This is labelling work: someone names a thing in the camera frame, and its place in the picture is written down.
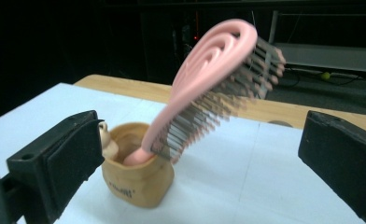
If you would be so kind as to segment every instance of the floor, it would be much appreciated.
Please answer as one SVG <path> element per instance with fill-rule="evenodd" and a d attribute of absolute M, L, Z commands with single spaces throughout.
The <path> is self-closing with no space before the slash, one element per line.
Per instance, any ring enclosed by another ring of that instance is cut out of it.
<path fill-rule="evenodd" d="M 366 115 L 366 78 L 331 73 L 325 80 L 321 74 L 288 68 L 266 99 Z"/>

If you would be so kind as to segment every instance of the white paper sheet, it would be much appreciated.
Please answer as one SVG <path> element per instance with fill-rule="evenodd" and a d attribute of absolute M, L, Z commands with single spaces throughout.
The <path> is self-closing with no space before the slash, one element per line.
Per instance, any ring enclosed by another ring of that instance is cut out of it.
<path fill-rule="evenodd" d="M 71 115 L 96 110 L 111 129 L 151 123 L 163 107 L 58 84 L 0 118 L 0 177 L 8 157 Z M 249 119 L 222 122 L 186 149 L 172 186 L 152 209 L 113 196 L 99 167 L 56 223 L 364 223 L 300 160 L 302 132 Z"/>

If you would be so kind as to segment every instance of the hairbrush head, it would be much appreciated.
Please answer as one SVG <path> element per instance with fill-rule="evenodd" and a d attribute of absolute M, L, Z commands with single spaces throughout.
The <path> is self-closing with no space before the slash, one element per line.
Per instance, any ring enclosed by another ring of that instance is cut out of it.
<path fill-rule="evenodd" d="M 215 129 L 219 119 L 236 115 L 243 100 L 264 95 L 260 85 L 271 90 L 284 63 L 281 51 L 258 38 L 246 21 L 214 26 L 181 65 L 168 105 L 124 164 L 143 163 L 154 153 L 177 162 L 184 148 Z"/>

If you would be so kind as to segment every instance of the gray bristle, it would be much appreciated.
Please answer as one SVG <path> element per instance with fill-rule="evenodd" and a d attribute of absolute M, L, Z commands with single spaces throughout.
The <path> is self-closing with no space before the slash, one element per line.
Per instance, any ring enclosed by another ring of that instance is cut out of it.
<path fill-rule="evenodd" d="M 248 99 L 253 101 L 261 94 L 261 85 L 271 90 L 271 82 L 276 84 L 276 77 L 282 76 L 284 64 L 278 49 L 258 38 L 243 64 L 175 116 L 151 150 L 176 163 L 186 147 L 215 130 L 221 119 L 229 120 L 239 109 L 246 108 Z"/>

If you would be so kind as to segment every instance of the hairbrush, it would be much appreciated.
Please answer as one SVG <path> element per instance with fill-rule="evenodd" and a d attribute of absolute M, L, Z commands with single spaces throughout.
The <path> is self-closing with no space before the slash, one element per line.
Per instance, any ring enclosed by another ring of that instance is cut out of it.
<path fill-rule="evenodd" d="M 270 91 L 285 62 L 281 50 L 259 38 L 246 21 L 212 27 L 180 66 L 169 102 L 149 126 L 141 147 L 123 164 L 141 164 L 155 154 L 176 163 L 185 148 L 215 130 L 221 119 L 236 116 L 246 100 Z"/>

